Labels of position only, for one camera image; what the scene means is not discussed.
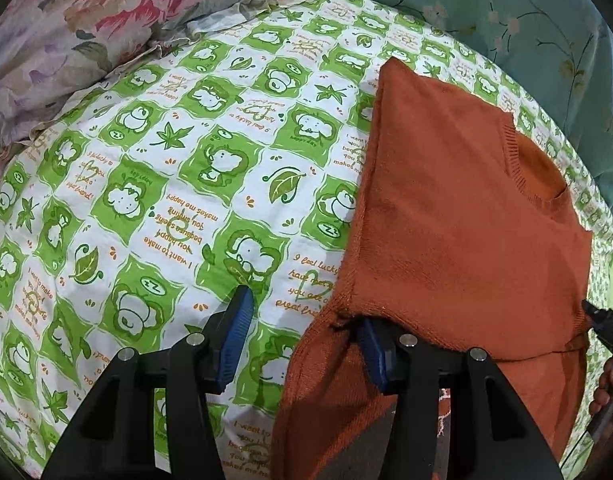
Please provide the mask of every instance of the metal screw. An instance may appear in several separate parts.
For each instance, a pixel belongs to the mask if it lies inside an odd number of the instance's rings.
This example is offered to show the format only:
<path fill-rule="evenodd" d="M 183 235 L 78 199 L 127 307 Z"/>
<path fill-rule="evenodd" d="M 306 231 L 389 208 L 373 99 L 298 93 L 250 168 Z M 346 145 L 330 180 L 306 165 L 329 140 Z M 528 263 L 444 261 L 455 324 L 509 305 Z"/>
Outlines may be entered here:
<path fill-rule="evenodd" d="M 187 335 L 186 341 L 191 346 L 197 346 L 204 343 L 204 336 L 200 332 L 194 332 Z"/>
<path fill-rule="evenodd" d="M 416 336 L 414 336 L 413 334 L 402 334 L 398 341 L 400 341 L 401 345 L 404 346 L 415 346 L 418 344 L 418 338 L 416 338 Z"/>
<path fill-rule="evenodd" d="M 484 361 L 487 358 L 487 352 L 482 350 L 481 348 L 472 348 L 471 352 L 469 352 L 472 358 L 476 361 Z"/>
<path fill-rule="evenodd" d="M 129 359 L 133 359 L 135 354 L 136 351 L 133 348 L 123 348 L 118 352 L 118 359 L 120 361 L 128 361 Z"/>

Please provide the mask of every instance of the bed sheet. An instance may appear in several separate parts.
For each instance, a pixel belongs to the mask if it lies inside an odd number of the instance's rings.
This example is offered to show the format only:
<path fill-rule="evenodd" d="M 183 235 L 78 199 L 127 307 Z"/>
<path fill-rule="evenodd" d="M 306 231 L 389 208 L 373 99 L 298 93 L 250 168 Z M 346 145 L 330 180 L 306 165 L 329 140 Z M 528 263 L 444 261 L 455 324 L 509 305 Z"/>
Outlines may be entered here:
<path fill-rule="evenodd" d="M 189 20 L 229 28 L 301 1 L 12 0 L 0 17 L 0 176 L 74 91 L 166 44 Z"/>
<path fill-rule="evenodd" d="M 591 0 L 375 0 L 493 60 L 564 131 L 613 212 L 613 33 Z"/>
<path fill-rule="evenodd" d="M 370 0 L 308 0 L 152 57 L 74 95 L 0 186 L 0 445 L 39 476 L 115 353 L 200 331 L 238 283 L 257 308 L 209 411 L 228 479 L 269 476 L 292 349 L 339 271 L 382 63 L 513 113 L 594 232 L 605 305 L 613 217 L 554 121 L 493 62 Z M 606 354 L 594 339 L 573 439 Z M 157 461 L 166 465 L 163 394 Z"/>

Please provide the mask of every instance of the knit sweater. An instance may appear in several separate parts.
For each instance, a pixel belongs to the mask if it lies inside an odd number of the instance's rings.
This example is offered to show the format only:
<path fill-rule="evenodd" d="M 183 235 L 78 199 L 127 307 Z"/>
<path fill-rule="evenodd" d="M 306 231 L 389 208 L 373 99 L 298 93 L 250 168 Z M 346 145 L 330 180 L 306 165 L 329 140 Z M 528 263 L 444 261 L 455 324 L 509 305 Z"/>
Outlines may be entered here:
<path fill-rule="evenodd" d="M 359 316 L 485 348 L 560 457 L 584 388 L 590 251 L 559 171 L 511 114 L 387 61 L 338 282 L 288 367 L 272 478 L 314 478 L 394 401 L 351 341 Z"/>

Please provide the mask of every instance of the pillow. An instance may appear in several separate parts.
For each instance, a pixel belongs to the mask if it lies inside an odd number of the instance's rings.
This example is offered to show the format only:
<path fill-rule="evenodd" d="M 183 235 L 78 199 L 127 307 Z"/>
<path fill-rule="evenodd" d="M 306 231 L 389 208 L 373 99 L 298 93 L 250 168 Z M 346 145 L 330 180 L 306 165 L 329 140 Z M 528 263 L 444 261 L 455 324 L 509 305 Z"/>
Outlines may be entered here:
<path fill-rule="evenodd" d="M 0 17 L 0 168 L 12 143 L 138 55 L 153 32 L 240 1 L 12 0 Z"/>

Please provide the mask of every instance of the bed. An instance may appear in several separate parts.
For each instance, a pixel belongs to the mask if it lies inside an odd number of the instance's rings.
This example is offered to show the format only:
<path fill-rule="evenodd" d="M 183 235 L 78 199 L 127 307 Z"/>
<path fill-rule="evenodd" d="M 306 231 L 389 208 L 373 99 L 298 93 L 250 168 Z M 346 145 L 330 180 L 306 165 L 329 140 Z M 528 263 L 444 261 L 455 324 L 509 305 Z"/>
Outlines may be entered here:
<path fill-rule="evenodd" d="M 30 475 L 119 349 L 170 347 L 247 283 L 254 322 L 209 411 L 227 478 L 269 476 L 286 365 L 335 284 L 392 56 L 512 112 L 555 162 L 594 233 L 589 300 L 606 306 L 611 211 L 555 122 L 490 59 L 371 0 L 306 0 L 201 36 L 74 94 L 0 183 L 0 446 Z M 570 447 L 608 357 L 594 336 L 587 357 Z M 157 394 L 162 466 L 165 413 Z"/>

